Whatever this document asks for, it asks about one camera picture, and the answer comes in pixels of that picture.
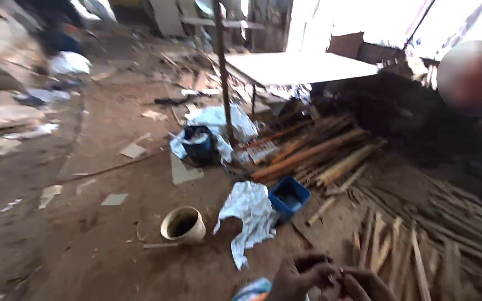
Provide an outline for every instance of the white bucket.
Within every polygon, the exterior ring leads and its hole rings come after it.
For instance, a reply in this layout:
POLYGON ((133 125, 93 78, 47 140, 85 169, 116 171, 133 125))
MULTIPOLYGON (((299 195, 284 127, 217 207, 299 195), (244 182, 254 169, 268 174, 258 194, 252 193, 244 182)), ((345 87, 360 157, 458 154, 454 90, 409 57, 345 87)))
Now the white bucket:
POLYGON ((206 235, 202 215, 191 206, 172 210, 161 223, 161 235, 180 244, 199 243, 206 235))

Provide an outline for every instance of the hand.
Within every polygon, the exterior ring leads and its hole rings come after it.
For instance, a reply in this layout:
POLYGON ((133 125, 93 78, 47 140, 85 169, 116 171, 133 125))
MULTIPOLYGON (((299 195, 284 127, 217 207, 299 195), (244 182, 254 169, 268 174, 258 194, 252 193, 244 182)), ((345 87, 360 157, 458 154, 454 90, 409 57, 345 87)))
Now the hand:
POLYGON ((312 287, 334 285, 333 279, 338 276, 338 271, 331 262, 332 258, 324 254, 306 254, 284 260, 275 274, 266 301, 304 301, 312 287))
POLYGON ((370 270, 343 267, 343 288, 353 301, 397 301, 382 280, 370 270))

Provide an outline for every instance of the blue bucket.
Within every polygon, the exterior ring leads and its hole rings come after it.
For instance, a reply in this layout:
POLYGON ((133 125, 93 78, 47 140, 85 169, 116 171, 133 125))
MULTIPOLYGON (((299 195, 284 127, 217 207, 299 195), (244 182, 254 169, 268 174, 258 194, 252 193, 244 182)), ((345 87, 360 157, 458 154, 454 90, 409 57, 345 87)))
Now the blue bucket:
POLYGON ((185 144, 182 142, 183 148, 191 160, 198 163, 210 163, 213 161, 214 151, 211 140, 211 131, 208 127, 201 125, 187 127, 185 128, 183 139, 190 140, 193 135, 198 133, 208 134, 207 139, 197 144, 185 144))
POLYGON ((274 209, 280 213, 279 223, 289 221, 309 198, 310 191, 291 176, 280 180, 269 190, 269 200, 274 209))

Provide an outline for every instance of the metal pole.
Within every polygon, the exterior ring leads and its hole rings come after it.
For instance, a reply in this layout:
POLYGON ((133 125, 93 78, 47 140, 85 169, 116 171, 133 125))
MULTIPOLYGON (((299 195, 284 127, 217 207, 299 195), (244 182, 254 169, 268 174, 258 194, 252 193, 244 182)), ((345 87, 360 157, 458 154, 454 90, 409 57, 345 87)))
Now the metal pole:
POLYGON ((233 127, 230 115, 230 97, 228 97, 228 73, 226 71, 226 60, 224 59, 224 39, 223 39, 223 24, 221 15, 221 6, 219 1, 213 1, 213 14, 215 15, 215 28, 217 39, 216 51, 218 55, 218 65, 221 70, 221 86, 222 86, 222 100, 224 101, 224 113, 226 114, 226 129, 228 130, 228 140, 233 146, 233 127))
POLYGON ((252 121, 254 121, 256 117, 256 85, 252 85, 252 121))
POLYGON ((421 22, 423 22, 423 19, 425 19, 425 16, 427 16, 427 13, 429 12, 429 10, 431 10, 431 7, 433 6, 434 2, 436 0, 432 0, 431 3, 429 4, 429 6, 427 7, 427 9, 425 10, 425 12, 423 13, 423 16, 421 17, 421 19, 419 20, 418 22, 418 25, 416 26, 416 28, 414 29, 414 31, 412 32, 412 34, 410 35, 410 38, 408 38, 408 40, 406 40, 406 43, 405 45, 403 46, 403 52, 405 51, 406 49, 406 46, 410 43, 410 41, 412 40, 412 38, 414 38, 414 34, 416 33, 416 31, 418 30, 419 26, 421 25, 421 22))

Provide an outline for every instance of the white cloth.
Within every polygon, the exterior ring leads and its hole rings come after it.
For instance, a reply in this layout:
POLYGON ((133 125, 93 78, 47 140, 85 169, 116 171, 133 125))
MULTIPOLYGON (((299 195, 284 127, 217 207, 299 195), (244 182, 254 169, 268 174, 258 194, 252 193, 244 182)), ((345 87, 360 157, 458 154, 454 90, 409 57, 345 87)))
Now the white cloth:
POLYGON ((232 192, 218 213, 213 235, 221 227, 221 220, 228 217, 237 217, 243 222, 241 233, 231 243, 233 261, 241 270, 243 264, 248 266, 244 250, 276 235, 273 226, 279 214, 271 205, 265 185, 245 181, 233 185, 232 192))

